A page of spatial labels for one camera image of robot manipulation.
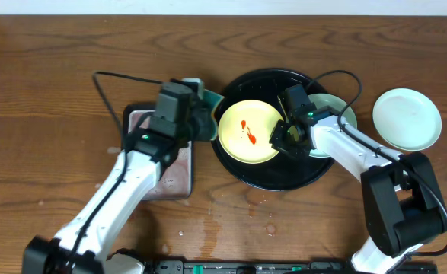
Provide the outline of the yellow plate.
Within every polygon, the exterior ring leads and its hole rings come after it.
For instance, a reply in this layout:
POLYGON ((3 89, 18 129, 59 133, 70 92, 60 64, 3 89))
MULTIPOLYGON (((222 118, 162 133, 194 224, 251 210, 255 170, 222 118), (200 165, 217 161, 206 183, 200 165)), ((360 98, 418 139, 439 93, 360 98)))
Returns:
POLYGON ((219 120, 218 137, 224 151, 245 164, 260 164, 279 152, 270 136, 278 121, 278 110, 260 100, 243 100, 231 105, 219 120))

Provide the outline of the green and yellow sponge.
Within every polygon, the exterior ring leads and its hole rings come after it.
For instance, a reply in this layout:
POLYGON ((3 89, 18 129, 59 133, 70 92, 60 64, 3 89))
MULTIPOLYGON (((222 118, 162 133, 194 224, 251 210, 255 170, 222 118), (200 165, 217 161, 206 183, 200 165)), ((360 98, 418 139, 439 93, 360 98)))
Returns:
POLYGON ((203 104, 209 110, 211 110, 211 114, 214 115, 216 109, 219 107, 219 104, 225 99, 224 96, 218 94, 216 92, 205 89, 203 92, 203 104))

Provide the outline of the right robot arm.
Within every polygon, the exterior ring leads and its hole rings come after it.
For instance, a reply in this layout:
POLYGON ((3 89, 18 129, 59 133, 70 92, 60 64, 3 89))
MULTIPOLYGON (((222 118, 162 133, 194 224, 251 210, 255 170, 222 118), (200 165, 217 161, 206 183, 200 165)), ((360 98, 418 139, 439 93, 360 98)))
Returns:
POLYGON ((290 116, 274 123, 273 148, 293 158, 322 151, 361 184, 369 237, 352 255, 355 272, 391 273, 447 234, 447 209, 427 156, 380 145, 333 109, 295 110, 290 116))

